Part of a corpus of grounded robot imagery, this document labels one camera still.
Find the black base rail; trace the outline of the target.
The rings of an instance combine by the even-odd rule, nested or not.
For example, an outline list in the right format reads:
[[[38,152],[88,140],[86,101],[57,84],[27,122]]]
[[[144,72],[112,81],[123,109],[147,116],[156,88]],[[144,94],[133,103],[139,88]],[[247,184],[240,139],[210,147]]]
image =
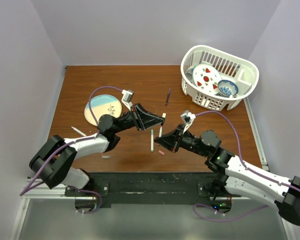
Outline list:
[[[232,196],[212,172],[91,172],[86,190],[100,194],[102,207],[113,204],[204,204],[227,212]]]

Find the round pastel plate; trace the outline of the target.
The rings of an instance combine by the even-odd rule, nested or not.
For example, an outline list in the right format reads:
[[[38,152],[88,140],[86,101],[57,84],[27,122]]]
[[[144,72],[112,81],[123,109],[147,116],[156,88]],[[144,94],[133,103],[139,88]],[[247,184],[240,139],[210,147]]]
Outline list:
[[[93,97],[90,101],[92,112],[97,119],[100,120],[102,115],[108,114],[113,117],[120,117],[122,114],[122,104],[114,96],[102,94]]]

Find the strawberry pattern plate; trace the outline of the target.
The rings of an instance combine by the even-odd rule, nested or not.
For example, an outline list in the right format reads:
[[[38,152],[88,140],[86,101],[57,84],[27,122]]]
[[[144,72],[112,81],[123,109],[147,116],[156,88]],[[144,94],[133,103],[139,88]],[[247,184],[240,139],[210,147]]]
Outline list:
[[[221,80],[220,73],[212,65],[201,63],[192,70],[192,83],[206,94],[216,95]]]

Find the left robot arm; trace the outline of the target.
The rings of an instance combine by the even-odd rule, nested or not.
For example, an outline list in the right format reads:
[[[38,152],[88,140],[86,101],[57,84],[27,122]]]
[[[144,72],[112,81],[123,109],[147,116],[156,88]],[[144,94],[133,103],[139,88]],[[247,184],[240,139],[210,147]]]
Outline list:
[[[75,187],[82,196],[89,196],[94,184],[85,171],[72,167],[75,160],[113,150],[120,141],[117,136],[119,132],[131,128],[144,131],[164,122],[165,116],[151,113],[137,103],[120,117],[102,115],[97,126],[98,132],[93,135],[80,138],[50,137],[29,162],[29,167],[35,177],[50,189],[63,184]]]

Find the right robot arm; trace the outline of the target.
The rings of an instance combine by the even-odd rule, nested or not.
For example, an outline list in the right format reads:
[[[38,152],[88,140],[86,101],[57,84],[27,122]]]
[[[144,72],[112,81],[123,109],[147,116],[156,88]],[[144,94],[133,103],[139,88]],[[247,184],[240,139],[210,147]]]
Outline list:
[[[205,157],[205,165],[219,176],[212,185],[217,196],[229,193],[250,198],[277,209],[284,220],[300,226],[300,177],[280,176],[240,159],[221,147],[221,140],[213,130],[196,137],[184,128],[179,124],[154,142],[172,153],[182,148]]]

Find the purple pen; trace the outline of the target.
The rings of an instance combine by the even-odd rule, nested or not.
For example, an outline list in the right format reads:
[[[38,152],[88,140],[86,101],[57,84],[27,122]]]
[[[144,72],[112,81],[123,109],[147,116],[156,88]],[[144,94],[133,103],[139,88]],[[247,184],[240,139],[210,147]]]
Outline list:
[[[165,106],[167,106],[169,103],[170,95],[171,95],[171,88],[168,89],[166,100],[165,100]]]

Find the blue and white bowl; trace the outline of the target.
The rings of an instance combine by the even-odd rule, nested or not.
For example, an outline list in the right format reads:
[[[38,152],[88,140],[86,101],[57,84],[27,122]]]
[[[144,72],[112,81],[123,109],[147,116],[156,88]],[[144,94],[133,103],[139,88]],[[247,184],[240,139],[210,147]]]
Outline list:
[[[226,98],[230,98],[231,96],[234,97],[239,92],[238,86],[234,82],[227,79],[222,79],[218,82],[217,90],[221,97]]]

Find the white marker with green end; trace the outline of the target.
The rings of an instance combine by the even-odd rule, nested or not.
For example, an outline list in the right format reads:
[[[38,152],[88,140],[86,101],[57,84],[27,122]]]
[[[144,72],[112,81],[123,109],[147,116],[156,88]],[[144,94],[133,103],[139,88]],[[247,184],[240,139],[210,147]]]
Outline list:
[[[151,129],[150,131],[150,151],[154,152],[154,130]]]

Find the white pen at table edge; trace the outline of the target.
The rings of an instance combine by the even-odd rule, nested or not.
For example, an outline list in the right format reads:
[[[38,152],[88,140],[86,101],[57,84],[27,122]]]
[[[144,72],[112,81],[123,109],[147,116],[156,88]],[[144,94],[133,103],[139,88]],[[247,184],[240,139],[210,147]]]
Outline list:
[[[81,136],[83,136],[83,137],[86,137],[86,136],[87,136],[85,133],[83,133],[82,131],[80,131],[80,130],[77,129],[76,127],[71,126],[71,128],[72,128],[76,133],[78,133],[79,135],[81,135]]]

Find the small black-tipped white marker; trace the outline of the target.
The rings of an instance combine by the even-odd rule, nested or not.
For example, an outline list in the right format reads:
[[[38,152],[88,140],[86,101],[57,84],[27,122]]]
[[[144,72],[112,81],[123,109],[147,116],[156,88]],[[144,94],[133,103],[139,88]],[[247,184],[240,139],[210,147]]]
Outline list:
[[[159,134],[158,134],[159,138],[162,136],[162,132],[163,132],[163,126],[161,125],[159,128]]]

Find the white plastic dish basket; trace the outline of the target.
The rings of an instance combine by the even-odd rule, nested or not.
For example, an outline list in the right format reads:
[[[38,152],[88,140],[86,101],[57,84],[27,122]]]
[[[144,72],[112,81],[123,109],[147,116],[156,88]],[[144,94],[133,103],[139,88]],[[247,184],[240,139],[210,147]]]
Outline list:
[[[181,65],[181,89],[192,102],[210,110],[228,111],[247,98],[259,82],[255,64],[207,45],[196,45],[184,55]],[[222,96],[220,81],[234,83],[238,92],[232,97]]]

